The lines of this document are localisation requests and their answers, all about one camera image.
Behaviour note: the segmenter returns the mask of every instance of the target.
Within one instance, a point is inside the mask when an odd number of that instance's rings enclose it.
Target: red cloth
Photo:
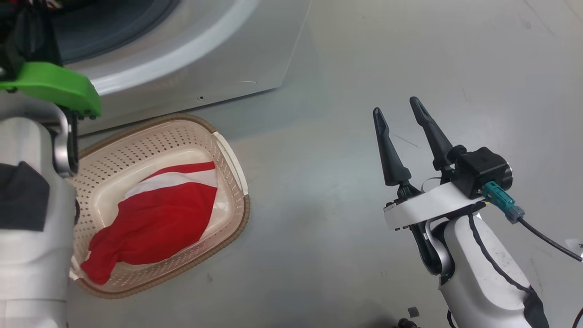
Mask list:
[[[93,236],[81,268],[105,284],[117,262],[150,264],[196,243],[213,210],[217,180],[213,162],[159,170],[131,188],[115,221]]]

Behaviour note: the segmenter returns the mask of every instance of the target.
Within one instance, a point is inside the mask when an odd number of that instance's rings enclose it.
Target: gray floor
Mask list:
[[[372,109],[384,110],[414,184],[436,173],[413,95],[453,144],[509,160],[511,194],[532,225],[561,242],[581,238],[582,16],[577,0],[314,0],[280,89],[193,111],[247,175],[245,232],[130,298],[73,285],[70,327],[384,327],[411,306],[422,327],[447,327],[413,238],[384,222],[396,190],[383,185]],[[583,305],[581,264],[497,210],[483,216],[551,327],[570,327]]]

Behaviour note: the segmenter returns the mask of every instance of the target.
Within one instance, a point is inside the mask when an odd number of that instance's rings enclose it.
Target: laundry basket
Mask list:
[[[249,195],[241,166],[223,136],[201,118],[186,114],[160,117],[101,141],[80,157],[79,174],[69,179],[80,205],[69,275],[95,296],[122,298],[176,277],[231,243],[249,220]],[[159,169],[211,160],[217,170],[217,195],[209,225],[198,242],[155,264],[117,263],[104,285],[87,277],[80,264],[87,258],[89,242],[113,222],[126,191]]]

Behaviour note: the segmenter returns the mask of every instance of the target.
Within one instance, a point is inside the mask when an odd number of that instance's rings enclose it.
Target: white stripe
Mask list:
[[[126,200],[132,196],[140,193],[145,193],[146,191],[152,191],[160,188],[174,187],[179,184],[197,182],[202,183],[207,186],[217,187],[217,175],[216,170],[207,170],[192,173],[178,173],[178,172],[167,172],[162,173],[157,176],[153,176],[147,180],[138,183],[137,186],[131,188],[124,196],[123,200]]]

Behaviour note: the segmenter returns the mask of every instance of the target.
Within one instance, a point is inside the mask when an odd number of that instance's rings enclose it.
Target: washing machine drum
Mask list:
[[[180,0],[61,0],[53,24],[65,64],[85,60],[140,38]]]

